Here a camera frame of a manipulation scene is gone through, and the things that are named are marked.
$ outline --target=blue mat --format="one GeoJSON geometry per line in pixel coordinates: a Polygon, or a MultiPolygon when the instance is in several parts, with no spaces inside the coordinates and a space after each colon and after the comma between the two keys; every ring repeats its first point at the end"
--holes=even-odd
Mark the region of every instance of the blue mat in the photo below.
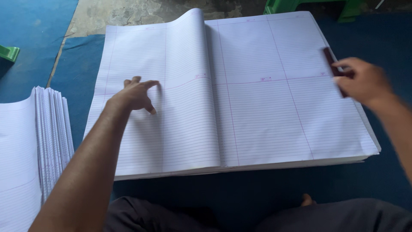
{"type": "MultiPolygon", "coordinates": [[[[384,67],[395,91],[412,104],[412,14],[318,24],[338,59],[355,56],[384,67]]],[[[75,147],[83,137],[103,40],[102,35],[68,39],[51,82],[69,101],[75,147]]],[[[118,181],[112,196],[135,196],[169,207],[208,206],[225,229],[237,232],[298,206],[305,192],[318,203],[372,197],[412,210],[412,189],[393,147],[376,117],[366,113],[382,153],[364,163],[118,181]]]]}
{"type": "Polygon", "coordinates": [[[14,65],[0,58],[0,103],[46,87],[76,6],[77,0],[0,1],[0,45],[20,48],[14,65]]]}
{"type": "Polygon", "coordinates": [[[66,39],[50,87],[67,98],[73,146],[83,140],[104,46],[104,35],[66,39]]]}

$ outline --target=left hand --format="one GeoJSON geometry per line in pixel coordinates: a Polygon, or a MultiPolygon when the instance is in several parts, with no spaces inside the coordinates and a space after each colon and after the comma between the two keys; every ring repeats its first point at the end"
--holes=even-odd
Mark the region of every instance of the left hand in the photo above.
{"type": "Polygon", "coordinates": [[[115,94],[111,100],[125,104],[131,110],[145,108],[149,113],[155,114],[156,110],[147,96],[147,90],[160,83],[157,80],[148,80],[140,83],[140,79],[140,76],[134,76],[132,80],[124,80],[124,89],[115,94]]]}

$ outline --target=hand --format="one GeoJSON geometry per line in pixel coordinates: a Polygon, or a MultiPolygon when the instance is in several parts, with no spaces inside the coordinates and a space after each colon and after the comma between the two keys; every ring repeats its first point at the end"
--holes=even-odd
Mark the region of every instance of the hand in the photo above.
{"type": "Polygon", "coordinates": [[[354,57],[335,62],[333,66],[346,66],[344,72],[355,73],[353,79],[346,76],[336,76],[333,79],[350,97],[367,107],[371,107],[374,102],[380,99],[394,96],[380,67],[354,57]]]}
{"type": "Polygon", "coordinates": [[[149,113],[155,114],[156,110],[152,106],[152,101],[147,96],[147,90],[155,85],[159,85],[159,81],[148,80],[139,83],[141,78],[140,76],[134,76],[132,80],[124,80],[124,89],[115,94],[110,100],[124,105],[131,110],[145,108],[149,113]]]}

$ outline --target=open notebook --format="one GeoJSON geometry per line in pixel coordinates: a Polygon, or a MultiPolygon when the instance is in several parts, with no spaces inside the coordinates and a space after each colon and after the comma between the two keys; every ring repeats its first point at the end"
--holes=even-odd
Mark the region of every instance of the open notebook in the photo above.
{"type": "Polygon", "coordinates": [[[115,180],[355,162],[380,147],[342,99],[309,12],[107,26],[85,136],[123,80],[159,80],[133,111],[115,180]]]}
{"type": "Polygon", "coordinates": [[[74,153],[67,101],[51,88],[0,104],[0,231],[25,232],[74,153]]]}

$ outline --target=cracked floor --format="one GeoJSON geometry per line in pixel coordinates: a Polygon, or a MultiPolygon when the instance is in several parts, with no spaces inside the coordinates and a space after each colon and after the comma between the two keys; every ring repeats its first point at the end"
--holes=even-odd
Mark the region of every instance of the cracked floor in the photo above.
{"type": "Polygon", "coordinates": [[[104,34],[106,25],[170,22],[192,8],[202,9],[205,20],[259,15],[265,3],[264,0],[79,0],[66,37],[104,34]]]}

